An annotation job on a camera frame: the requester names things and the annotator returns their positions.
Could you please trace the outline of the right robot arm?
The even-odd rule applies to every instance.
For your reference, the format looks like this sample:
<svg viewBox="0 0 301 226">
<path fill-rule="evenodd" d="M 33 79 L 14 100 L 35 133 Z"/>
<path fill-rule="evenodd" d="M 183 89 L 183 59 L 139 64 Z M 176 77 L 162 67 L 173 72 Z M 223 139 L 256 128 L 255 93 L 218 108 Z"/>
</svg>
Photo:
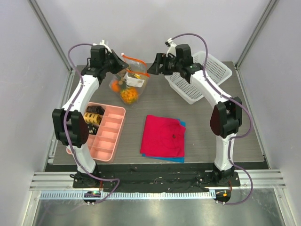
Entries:
<svg viewBox="0 0 301 226">
<path fill-rule="evenodd" d="M 214 77 L 210 67 L 215 61 L 216 58 L 205 51 L 192 54 L 189 45 L 171 43 L 166 53 L 156 54 L 147 72 L 165 76 L 178 74 L 209 102 L 213 109 L 210 128 L 216 136 L 216 158 L 210 178 L 212 183 L 223 186 L 234 177 L 232 144 L 242 125 L 242 108 L 240 98 L 232 98 L 218 86 L 222 80 Z"/>
</svg>

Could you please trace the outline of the clear zip top bag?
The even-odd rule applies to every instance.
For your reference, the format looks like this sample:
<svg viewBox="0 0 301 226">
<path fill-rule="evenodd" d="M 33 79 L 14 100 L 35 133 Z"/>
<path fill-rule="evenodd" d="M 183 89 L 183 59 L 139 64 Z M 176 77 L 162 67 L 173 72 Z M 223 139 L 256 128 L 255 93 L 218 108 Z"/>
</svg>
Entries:
<svg viewBox="0 0 301 226">
<path fill-rule="evenodd" d="M 146 85 L 150 78 L 150 75 L 147 73 L 147 64 L 140 59 L 129 57 L 129 56 L 125 55 L 124 53 L 121 53 L 121 56 L 122 56 L 124 62 L 126 62 L 128 64 L 128 67 L 126 69 L 127 73 L 125 75 L 126 82 L 124 82 L 122 85 L 120 85 L 120 92 L 123 89 L 126 89 L 128 87 L 135 87 L 138 90 L 139 98 L 140 98 L 140 96 L 143 93 L 144 89 L 146 88 Z M 109 84 L 110 89 L 111 89 L 111 83 L 115 80 L 118 81 L 117 75 L 114 75 L 112 80 L 110 81 L 110 84 Z M 121 98 L 120 92 L 119 93 L 115 92 L 115 94 L 117 94 L 117 96 L 119 96 Z"/>
</svg>

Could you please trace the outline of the fake brown longan bunch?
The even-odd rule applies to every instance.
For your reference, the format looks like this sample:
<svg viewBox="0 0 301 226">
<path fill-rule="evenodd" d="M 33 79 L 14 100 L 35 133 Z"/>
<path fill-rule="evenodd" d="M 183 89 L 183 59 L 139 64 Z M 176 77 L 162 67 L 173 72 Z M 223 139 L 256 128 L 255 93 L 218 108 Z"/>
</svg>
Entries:
<svg viewBox="0 0 301 226">
<path fill-rule="evenodd" d="M 126 82 L 126 79 L 125 79 L 126 73 L 127 73 L 126 69 L 124 69 L 124 70 L 120 71 L 119 73 L 117 73 L 117 79 L 118 79 L 118 84 L 119 85 L 122 85 L 124 82 Z"/>
</svg>

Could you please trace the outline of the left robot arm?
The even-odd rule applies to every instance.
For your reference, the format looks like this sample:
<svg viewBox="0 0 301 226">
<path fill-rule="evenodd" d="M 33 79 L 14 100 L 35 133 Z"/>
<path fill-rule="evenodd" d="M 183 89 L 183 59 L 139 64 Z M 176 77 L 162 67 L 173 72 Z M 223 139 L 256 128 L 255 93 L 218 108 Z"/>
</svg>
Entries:
<svg viewBox="0 0 301 226">
<path fill-rule="evenodd" d="M 55 137 L 71 150 L 77 170 L 84 173 L 84 183 L 94 188 L 100 176 L 95 172 L 96 162 L 87 146 L 88 127 L 84 112 L 92 95 L 100 87 L 107 73 L 117 74 L 128 67 L 113 49 L 104 43 L 89 44 L 90 56 L 82 71 L 74 67 L 79 82 L 68 101 L 52 112 Z"/>
</svg>

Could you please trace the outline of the fake pineapple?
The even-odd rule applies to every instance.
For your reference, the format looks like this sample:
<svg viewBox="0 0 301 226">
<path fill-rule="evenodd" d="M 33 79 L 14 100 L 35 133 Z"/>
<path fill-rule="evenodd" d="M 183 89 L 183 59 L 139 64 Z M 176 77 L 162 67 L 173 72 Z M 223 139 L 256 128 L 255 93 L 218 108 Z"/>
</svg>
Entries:
<svg viewBox="0 0 301 226">
<path fill-rule="evenodd" d="M 132 104 L 138 100 L 139 93 L 135 87 L 128 87 L 120 92 L 120 96 L 126 104 Z"/>
</svg>

